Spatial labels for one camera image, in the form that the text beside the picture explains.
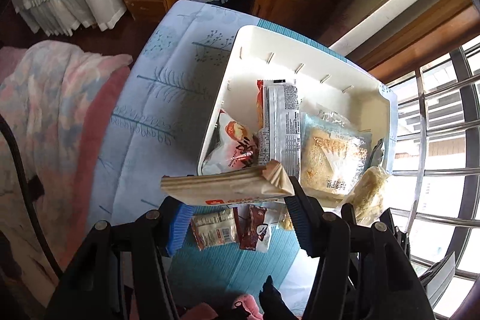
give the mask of black cable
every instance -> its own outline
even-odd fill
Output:
[[[7,122],[1,114],[0,131],[3,134],[10,148],[11,157],[13,158],[15,169],[17,170],[18,183],[20,184],[20,189],[22,191],[23,202],[25,203],[28,217],[30,218],[30,222],[32,223],[32,227],[35,235],[37,236],[37,240],[40,243],[40,247],[42,247],[45,257],[47,258],[46,260],[49,261],[53,271],[60,279],[63,275],[63,271],[61,270],[60,266],[57,263],[57,260],[55,259],[52,251],[50,250],[49,244],[47,243],[47,240],[43,235],[42,227],[38,222],[37,213],[35,212],[35,208],[33,207],[32,198],[30,197],[30,192],[28,190],[27,178],[25,176],[25,170],[23,169],[22,157],[20,156],[20,151],[18,150],[17,141],[15,140],[14,134],[12,133],[10,127],[8,126]]]

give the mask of cabinet door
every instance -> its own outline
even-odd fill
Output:
[[[333,10],[330,0],[255,0],[253,13],[312,39]]]

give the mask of barcode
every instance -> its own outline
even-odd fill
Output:
[[[233,243],[232,236],[230,235],[229,228],[222,228],[223,240],[225,243]]]

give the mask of brown snack package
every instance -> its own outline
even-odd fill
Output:
[[[241,250],[267,252],[271,236],[271,228],[266,222],[267,211],[267,208],[249,205],[247,225],[240,239]]]

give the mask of small snack packet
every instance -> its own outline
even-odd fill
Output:
[[[238,243],[233,209],[196,215],[192,217],[190,223],[200,251],[208,247]]]
[[[220,174],[255,165],[258,147],[254,135],[223,110],[218,125],[220,141],[203,161],[202,174]]]
[[[267,208],[249,205],[249,217],[245,231],[240,240],[241,250],[267,252],[272,236],[273,214]]]

